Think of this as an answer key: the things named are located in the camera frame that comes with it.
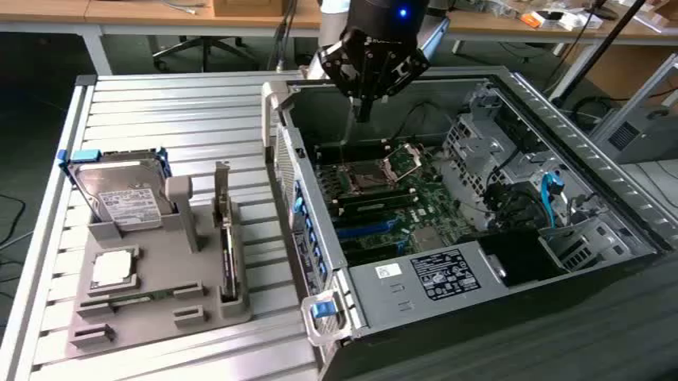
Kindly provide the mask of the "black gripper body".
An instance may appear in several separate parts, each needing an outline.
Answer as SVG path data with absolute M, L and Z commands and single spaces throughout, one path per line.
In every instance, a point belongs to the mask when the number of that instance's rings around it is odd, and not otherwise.
M 428 8 L 428 1 L 352 1 L 342 32 L 348 54 L 366 55 L 373 44 L 414 54 Z

